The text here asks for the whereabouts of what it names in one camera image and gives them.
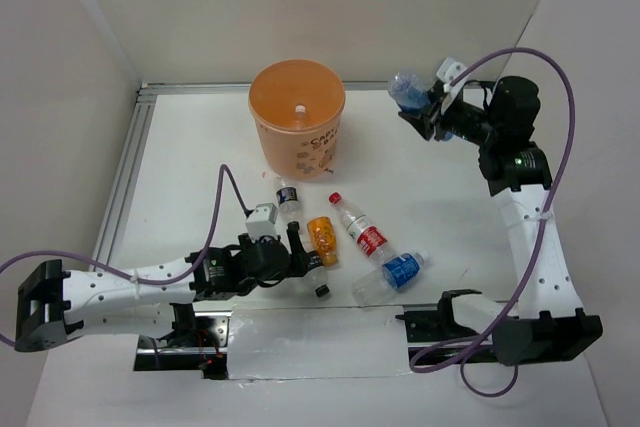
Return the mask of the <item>clear bottle dark blue label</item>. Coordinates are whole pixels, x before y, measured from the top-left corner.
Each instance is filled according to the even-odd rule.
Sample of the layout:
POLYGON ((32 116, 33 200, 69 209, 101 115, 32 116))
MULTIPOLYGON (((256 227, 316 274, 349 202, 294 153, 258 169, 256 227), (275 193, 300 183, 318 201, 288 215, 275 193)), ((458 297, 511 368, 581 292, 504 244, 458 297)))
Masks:
POLYGON ((274 189, 279 215, 283 222, 286 225, 296 222, 299 230, 302 230, 302 205, 297 184, 293 180, 277 176, 274 180, 274 189))

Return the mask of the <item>orange juice bottle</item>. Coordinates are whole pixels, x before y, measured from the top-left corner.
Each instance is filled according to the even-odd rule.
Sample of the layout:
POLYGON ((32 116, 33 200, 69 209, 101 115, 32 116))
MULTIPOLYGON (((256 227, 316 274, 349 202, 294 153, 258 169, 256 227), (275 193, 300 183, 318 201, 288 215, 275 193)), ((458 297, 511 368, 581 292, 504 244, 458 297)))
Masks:
POLYGON ((307 232, 312 247, 318 253, 325 267, 338 264, 337 240, 331 220, 327 216, 311 219, 307 224, 307 232))

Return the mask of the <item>crushed bottle blue label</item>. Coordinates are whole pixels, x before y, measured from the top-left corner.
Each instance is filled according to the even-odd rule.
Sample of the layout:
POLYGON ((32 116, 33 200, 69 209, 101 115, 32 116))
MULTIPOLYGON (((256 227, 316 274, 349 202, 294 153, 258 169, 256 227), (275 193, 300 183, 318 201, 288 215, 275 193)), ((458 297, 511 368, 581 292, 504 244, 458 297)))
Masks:
MULTIPOLYGON (((435 81, 429 83, 416 74, 398 72, 389 81, 387 91, 399 110, 401 107, 420 109, 428 104, 427 91, 435 81)), ((437 124, 438 141, 448 141, 452 134, 440 125, 441 117, 437 124)))

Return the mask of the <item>clear bottle red label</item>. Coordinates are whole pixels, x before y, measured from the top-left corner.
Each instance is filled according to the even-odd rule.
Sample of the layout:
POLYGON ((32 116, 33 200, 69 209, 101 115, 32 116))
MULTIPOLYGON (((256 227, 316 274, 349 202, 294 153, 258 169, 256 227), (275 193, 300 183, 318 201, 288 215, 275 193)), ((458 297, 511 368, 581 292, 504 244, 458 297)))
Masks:
POLYGON ((343 198, 338 192, 329 195, 329 203, 336 211, 340 224, 355 242, 359 251, 375 266, 382 266, 397 255, 378 225, 362 209, 343 198))

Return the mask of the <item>orange plastic bin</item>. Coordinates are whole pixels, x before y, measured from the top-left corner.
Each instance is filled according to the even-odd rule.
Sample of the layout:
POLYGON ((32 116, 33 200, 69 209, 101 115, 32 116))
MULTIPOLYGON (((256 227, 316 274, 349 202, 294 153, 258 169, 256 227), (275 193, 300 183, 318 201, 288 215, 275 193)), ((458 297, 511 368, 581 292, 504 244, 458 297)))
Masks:
POLYGON ((342 80, 318 62, 292 59, 262 70, 250 85, 248 104, 269 166, 294 180, 328 171, 345 103, 342 80), (309 114, 310 126, 304 130, 293 128, 298 104, 309 114))

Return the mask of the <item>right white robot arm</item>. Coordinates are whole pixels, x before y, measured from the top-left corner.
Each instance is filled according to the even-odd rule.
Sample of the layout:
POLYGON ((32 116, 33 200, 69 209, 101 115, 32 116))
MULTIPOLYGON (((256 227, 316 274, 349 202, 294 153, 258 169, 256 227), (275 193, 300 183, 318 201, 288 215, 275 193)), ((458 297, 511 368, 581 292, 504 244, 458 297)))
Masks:
POLYGON ((561 176, 532 141, 540 111, 538 86, 518 76, 493 83, 482 107, 436 81, 395 101, 400 117, 424 139, 456 136, 478 148, 478 164, 507 228, 518 284, 505 305, 473 289, 450 290, 438 303, 436 326, 448 339, 466 331, 463 365, 488 350, 504 366, 570 361, 603 334, 572 284, 552 202, 561 176))

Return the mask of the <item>clear bottle white cap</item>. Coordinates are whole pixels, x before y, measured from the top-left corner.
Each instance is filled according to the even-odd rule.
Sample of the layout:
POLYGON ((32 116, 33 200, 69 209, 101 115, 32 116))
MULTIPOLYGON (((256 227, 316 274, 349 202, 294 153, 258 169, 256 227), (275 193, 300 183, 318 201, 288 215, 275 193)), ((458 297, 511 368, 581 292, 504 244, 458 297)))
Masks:
POLYGON ((309 114, 307 108, 298 104, 294 108, 293 128, 296 130, 304 130, 310 126, 309 114))

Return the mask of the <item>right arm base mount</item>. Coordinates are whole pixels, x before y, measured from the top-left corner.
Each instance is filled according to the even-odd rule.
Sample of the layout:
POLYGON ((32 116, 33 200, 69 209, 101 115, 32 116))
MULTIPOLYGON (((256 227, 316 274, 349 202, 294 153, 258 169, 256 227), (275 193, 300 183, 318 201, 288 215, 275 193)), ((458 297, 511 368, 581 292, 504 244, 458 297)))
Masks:
POLYGON ((434 307, 407 309, 396 318, 405 325, 409 367, 414 373, 432 373, 469 363, 495 363, 491 339, 481 334, 501 306, 472 289, 450 290, 434 307))

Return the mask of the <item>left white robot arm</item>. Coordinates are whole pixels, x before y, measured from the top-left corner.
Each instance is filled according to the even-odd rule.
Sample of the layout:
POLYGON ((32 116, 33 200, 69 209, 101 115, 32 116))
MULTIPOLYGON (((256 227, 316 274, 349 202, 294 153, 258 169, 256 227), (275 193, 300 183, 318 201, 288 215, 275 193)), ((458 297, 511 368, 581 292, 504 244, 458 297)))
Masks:
POLYGON ((14 348, 40 352, 84 336, 121 334, 187 345, 204 328, 195 303, 244 297, 288 278, 313 279, 322 262, 305 250, 298 230, 290 223, 286 242, 242 234, 235 244, 144 267, 126 278, 45 261, 18 289, 14 348))

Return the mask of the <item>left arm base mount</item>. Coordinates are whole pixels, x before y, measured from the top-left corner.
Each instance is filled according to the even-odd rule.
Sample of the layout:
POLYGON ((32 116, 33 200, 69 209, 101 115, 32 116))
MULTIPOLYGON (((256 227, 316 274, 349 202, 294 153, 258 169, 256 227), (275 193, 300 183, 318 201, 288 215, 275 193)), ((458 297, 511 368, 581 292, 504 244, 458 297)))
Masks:
POLYGON ((138 338, 135 372, 198 372, 203 379, 229 379, 231 310, 196 311, 190 324, 161 339, 138 338))

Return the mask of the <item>clear bottle black label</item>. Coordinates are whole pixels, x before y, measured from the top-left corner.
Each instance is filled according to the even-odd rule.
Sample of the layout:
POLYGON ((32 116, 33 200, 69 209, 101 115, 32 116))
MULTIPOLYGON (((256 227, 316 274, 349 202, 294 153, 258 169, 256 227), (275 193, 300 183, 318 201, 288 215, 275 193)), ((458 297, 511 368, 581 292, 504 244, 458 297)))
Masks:
POLYGON ((328 272, 315 250, 306 253, 306 272, 302 280, 317 298, 329 296, 328 272))

